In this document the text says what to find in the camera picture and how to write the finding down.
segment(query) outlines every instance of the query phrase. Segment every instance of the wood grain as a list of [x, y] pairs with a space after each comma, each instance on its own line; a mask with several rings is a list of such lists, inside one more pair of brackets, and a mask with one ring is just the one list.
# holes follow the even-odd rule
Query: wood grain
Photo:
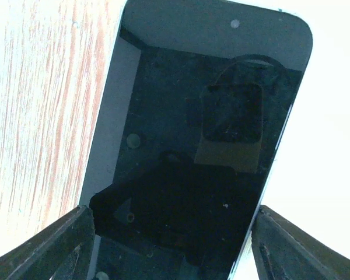
[[78, 203], [124, 2], [0, 3], [0, 255]]

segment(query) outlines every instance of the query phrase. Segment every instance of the wooden surface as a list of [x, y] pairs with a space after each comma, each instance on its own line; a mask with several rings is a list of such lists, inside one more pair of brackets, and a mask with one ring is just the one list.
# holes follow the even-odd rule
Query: wooden surface
[[0, 256], [78, 203], [123, 4], [0, 3]]

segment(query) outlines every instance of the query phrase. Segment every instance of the glass surface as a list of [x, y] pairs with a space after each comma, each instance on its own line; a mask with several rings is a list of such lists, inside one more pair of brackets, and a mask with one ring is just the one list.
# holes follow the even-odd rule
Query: glass surface
[[130, 0], [123, 14], [120, 37], [141, 56], [125, 123], [117, 124], [124, 132], [113, 184], [91, 200], [103, 237], [97, 271], [110, 279], [227, 279], [311, 32], [273, 10], [167, 2]]

